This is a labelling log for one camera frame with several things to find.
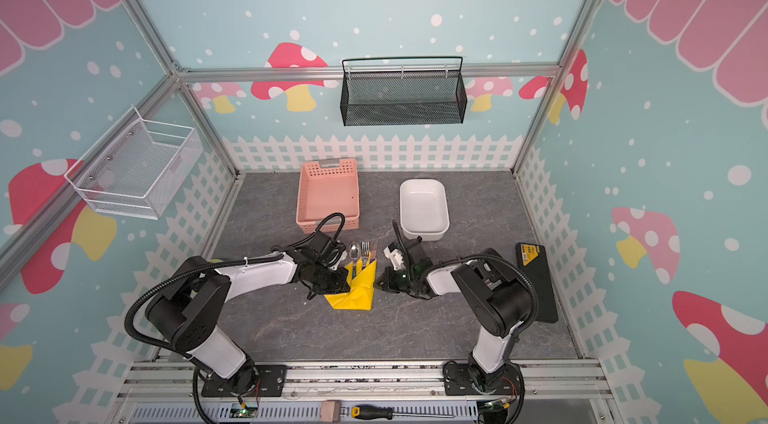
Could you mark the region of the fork with teal handle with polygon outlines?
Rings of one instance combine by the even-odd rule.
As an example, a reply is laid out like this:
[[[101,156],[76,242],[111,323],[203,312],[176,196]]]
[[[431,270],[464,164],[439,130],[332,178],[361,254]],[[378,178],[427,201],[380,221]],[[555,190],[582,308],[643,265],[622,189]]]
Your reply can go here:
[[[370,241],[361,242],[362,268],[365,269],[373,260],[373,248]]]

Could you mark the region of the yellow paper napkin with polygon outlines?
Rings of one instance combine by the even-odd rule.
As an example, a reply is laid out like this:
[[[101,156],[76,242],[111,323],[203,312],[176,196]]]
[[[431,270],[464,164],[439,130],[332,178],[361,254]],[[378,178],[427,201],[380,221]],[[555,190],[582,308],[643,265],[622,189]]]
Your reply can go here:
[[[347,284],[350,291],[326,295],[327,302],[336,310],[370,311],[373,306],[377,261],[366,264],[363,259],[359,259],[354,264],[347,264],[345,269],[348,271]]]

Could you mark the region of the spoon with teal handle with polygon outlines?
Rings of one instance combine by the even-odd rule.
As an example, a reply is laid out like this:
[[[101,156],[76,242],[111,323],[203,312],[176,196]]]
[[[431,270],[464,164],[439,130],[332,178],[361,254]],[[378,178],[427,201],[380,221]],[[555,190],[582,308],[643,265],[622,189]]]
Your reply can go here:
[[[352,242],[349,247],[349,259],[351,262],[356,262],[362,253],[362,247],[360,242]]]

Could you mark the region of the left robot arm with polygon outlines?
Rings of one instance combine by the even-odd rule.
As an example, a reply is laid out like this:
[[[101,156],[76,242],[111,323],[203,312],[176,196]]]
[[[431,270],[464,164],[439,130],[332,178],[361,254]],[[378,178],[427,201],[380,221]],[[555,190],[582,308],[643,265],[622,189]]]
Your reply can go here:
[[[257,257],[221,262],[193,256],[126,311],[129,337],[192,362],[225,393],[243,397],[262,383],[254,360],[219,326],[224,305],[267,287],[300,283],[310,299],[350,291],[339,265],[346,246],[317,231]]]

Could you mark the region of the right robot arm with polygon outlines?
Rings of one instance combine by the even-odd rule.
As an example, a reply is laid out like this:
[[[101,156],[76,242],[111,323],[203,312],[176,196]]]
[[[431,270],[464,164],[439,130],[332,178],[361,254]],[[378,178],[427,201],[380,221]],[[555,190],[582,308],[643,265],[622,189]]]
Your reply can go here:
[[[407,238],[396,221],[392,226],[395,241],[384,250],[390,265],[375,287],[419,300],[458,293],[480,324],[467,362],[444,365],[446,392],[520,396],[524,385],[509,356],[519,335],[538,317],[540,301],[532,280],[493,248],[434,263],[421,237]]]

